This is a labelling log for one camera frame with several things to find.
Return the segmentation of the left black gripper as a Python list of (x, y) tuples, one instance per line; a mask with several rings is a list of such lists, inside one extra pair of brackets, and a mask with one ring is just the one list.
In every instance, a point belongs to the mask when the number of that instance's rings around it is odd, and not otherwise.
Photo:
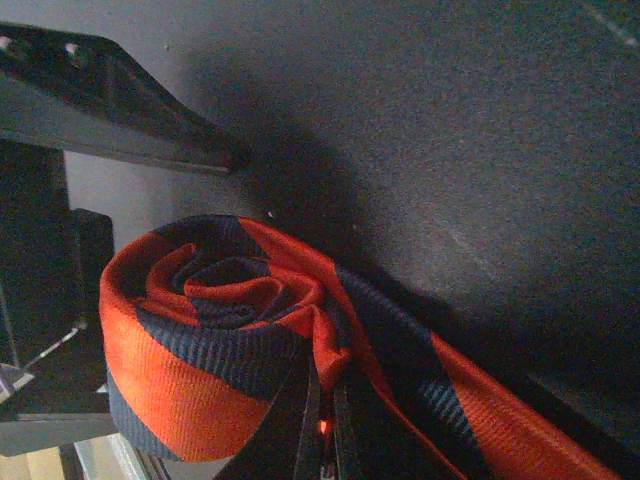
[(1, 143), (1, 452), (114, 432), (98, 319), (108, 216), (69, 206), (61, 151)]

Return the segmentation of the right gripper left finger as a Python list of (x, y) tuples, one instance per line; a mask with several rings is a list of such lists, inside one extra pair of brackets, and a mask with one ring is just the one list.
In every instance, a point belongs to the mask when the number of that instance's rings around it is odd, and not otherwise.
[(316, 479), (321, 463), (321, 389), (311, 352), (302, 350), (267, 414), (218, 479)]

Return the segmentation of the orange navy striped tie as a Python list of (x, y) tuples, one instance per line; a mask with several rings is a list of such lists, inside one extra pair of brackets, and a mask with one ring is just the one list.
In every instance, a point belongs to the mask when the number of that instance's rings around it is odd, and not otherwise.
[(129, 244), (100, 285), (113, 422), (135, 447), (224, 466), (311, 352), (321, 463), (333, 390), (362, 374), (372, 479), (610, 479), (613, 472), (381, 292), (251, 219), (183, 219)]

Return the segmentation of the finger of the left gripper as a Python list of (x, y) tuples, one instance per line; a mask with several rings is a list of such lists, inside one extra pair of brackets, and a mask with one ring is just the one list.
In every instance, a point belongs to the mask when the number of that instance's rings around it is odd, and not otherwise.
[(4, 140), (146, 164), (229, 174), (249, 147), (178, 101), (116, 42), (1, 25)]

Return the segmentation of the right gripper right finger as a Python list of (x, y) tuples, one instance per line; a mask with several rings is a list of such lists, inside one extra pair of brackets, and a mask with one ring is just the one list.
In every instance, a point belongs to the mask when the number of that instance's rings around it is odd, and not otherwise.
[(362, 374), (347, 374), (334, 388), (334, 452), (338, 479), (372, 479), (370, 414), (374, 406)]

